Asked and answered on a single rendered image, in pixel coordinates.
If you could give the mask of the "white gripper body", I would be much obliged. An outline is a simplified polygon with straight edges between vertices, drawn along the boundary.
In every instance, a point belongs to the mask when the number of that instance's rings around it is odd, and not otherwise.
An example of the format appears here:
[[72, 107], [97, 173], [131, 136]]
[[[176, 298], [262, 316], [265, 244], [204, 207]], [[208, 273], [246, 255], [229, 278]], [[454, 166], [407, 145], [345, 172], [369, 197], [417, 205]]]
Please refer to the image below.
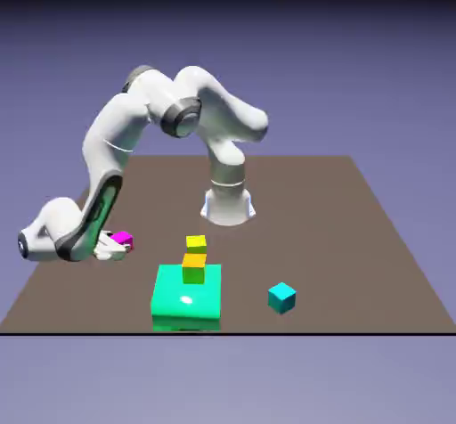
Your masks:
[[113, 233], [102, 230], [94, 248], [93, 255], [100, 261], [119, 261], [131, 250], [129, 244], [120, 244], [112, 239]]

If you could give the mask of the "small magenta cube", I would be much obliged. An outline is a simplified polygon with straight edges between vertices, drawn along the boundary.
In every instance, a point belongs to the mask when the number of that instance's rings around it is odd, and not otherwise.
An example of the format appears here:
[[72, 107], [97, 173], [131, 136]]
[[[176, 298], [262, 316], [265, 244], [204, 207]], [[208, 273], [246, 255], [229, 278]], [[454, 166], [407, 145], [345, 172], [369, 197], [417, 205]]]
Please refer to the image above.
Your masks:
[[114, 232], [110, 237], [118, 244], [126, 247], [127, 251], [134, 249], [134, 236], [126, 231]]

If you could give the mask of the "small yellow cube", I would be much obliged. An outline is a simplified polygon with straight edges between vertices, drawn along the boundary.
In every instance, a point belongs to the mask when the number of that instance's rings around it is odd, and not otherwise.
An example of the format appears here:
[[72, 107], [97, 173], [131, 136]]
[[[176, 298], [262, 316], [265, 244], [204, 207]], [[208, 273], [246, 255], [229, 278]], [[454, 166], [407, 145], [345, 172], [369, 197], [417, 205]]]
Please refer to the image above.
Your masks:
[[186, 252], [191, 254], [206, 254], [207, 240], [205, 235], [187, 235]]

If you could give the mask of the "small orange cube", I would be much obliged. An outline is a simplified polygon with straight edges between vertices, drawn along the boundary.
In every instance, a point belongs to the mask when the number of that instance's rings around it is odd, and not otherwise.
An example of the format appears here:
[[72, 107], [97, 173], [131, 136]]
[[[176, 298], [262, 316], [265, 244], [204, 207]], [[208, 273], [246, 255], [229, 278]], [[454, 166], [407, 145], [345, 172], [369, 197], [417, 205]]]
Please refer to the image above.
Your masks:
[[182, 262], [184, 284], [203, 284], [206, 276], [206, 253], [185, 253]]

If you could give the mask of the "small cyan cube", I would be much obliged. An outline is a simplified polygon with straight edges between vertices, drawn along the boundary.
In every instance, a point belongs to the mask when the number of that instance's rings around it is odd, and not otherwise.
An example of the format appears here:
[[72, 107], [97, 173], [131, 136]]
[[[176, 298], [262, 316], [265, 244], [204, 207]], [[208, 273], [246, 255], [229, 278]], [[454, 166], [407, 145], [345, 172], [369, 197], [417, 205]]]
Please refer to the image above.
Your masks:
[[277, 314], [285, 314], [296, 304], [296, 291], [285, 282], [280, 282], [268, 290], [268, 306]]

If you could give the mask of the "large green box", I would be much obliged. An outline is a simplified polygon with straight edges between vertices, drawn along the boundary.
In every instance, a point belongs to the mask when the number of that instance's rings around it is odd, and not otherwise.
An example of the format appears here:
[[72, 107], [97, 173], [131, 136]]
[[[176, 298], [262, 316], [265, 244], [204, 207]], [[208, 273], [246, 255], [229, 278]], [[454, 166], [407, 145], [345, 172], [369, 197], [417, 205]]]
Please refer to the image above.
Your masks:
[[207, 265], [203, 284], [184, 284], [180, 265], [160, 265], [151, 297], [154, 331], [219, 331], [221, 266]]

